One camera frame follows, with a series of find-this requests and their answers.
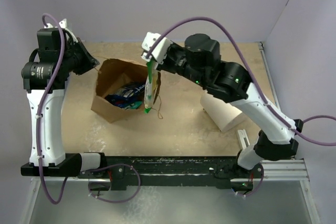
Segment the green Chuba cassava chips bag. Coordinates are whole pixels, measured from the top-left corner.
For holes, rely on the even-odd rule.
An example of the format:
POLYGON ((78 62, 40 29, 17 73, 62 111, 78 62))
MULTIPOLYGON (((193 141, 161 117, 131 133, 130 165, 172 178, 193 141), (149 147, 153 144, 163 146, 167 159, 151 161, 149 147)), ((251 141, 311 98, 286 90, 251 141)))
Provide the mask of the green Chuba cassava chips bag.
POLYGON ((158 72, 155 69, 156 62, 151 60, 147 64, 148 76, 145 83, 144 90, 144 112, 149 113, 154 105, 154 98, 156 94, 158 72))

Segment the aluminium table frame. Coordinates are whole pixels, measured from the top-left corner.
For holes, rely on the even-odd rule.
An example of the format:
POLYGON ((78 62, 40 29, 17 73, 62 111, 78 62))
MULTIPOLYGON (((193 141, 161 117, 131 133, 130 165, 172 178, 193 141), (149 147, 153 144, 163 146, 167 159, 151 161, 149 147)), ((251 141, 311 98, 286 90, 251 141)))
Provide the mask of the aluminium table frame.
POLYGON ((237 108, 259 128, 257 143, 227 157, 115 157, 102 152, 66 153, 61 136, 61 107, 70 73, 82 75, 99 62, 81 41, 58 46, 41 42, 22 70, 31 108, 32 149, 24 176, 69 178, 84 174, 105 176, 127 186, 231 187, 232 179, 263 178, 261 161, 294 156, 295 136, 303 120, 286 117, 261 91, 248 64, 222 61, 219 43, 204 34, 188 37, 184 46, 154 34, 142 43, 145 65, 107 59, 92 111, 109 123, 149 112, 159 96, 160 72, 178 74, 212 97, 237 108))

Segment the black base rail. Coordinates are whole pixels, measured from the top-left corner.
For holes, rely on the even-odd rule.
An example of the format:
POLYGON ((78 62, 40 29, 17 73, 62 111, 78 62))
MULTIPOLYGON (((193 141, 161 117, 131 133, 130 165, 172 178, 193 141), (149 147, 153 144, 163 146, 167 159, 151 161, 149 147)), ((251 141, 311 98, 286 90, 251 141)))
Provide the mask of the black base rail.
POLYGON ((260 164, 245 170, 235 156, 108 156, 104 166, 108 169, 78 177, 111 182, 111 190, 137 185, 251 190, 263 176, 260 164))

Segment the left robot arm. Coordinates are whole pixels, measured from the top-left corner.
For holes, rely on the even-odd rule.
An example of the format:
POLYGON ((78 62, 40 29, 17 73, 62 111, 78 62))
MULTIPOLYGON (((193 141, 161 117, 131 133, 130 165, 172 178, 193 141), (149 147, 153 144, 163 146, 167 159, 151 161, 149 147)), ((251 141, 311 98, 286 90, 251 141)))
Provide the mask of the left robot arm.
POLYGON ((82 75, 98 64, 80 38, 68 28, 51 26, 37 32, 38 48, 21 71, 31 112, 32 149, 23 176, 76 177, 90 170, 104 177, 108 165, 103 153, 66 153, 62 142, 61 111, 70 73, 82 75))

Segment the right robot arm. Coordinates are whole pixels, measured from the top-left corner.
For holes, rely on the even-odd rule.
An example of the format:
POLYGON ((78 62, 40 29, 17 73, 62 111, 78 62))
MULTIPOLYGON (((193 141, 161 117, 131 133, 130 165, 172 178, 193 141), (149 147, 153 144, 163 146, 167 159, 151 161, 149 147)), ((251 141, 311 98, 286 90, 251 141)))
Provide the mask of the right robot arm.
POLYGON ((301 131, 303 122, 276 118, 270 110, 278 109, 270 100, 262 100, 248 71, 238 63, 221 60, 218 41, 206 34, 194 34, 186 38, 183 47, 167 38, 163 42, 159 71, 176 73, 196 83, 259 126, 257 142, 237 155, 233 170, 238 177, 246 177, 262 160, 278 161, 296 155, 299 143, 294 130, 301 131))

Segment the small aluminium bracket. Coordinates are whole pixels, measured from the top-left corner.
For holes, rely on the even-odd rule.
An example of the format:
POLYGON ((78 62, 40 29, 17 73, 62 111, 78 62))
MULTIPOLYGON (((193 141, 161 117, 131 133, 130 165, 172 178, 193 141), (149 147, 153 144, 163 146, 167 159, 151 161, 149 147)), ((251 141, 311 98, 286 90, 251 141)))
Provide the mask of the small aluminium bracket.
POLYGON ((240 144, 241 150, 246 149, 250 145, 249 138, 245 129, 237 130, 237 137, 240 144))

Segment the blue snack packet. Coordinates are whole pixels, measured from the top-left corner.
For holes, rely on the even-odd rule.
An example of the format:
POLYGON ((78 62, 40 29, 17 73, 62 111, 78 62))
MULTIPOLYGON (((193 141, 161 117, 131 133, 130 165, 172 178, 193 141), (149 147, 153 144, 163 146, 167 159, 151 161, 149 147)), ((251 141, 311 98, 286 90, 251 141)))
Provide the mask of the blue snack packet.
POLYGON ((144 90, 144 82, 128 83, 107 95, 105 100, 123 110, 138 109, 142 105, 144 90))

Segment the brown paper bag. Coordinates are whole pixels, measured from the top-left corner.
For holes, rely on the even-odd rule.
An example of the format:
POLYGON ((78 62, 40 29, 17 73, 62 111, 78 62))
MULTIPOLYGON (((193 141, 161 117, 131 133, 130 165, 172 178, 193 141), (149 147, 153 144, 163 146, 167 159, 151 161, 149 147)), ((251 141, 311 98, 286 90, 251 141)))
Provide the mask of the brown paper bag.
POLYGON ((149 112, 144 104, 141 104, 137 109, 125 110, 111 104, 106 99, 108 95, 115 94, 127 84, 134 82, 145 83, 147 76, 148 69, 145 64, 132 60, 106 59, 98 71, 91 110, 109 123, 149 112))

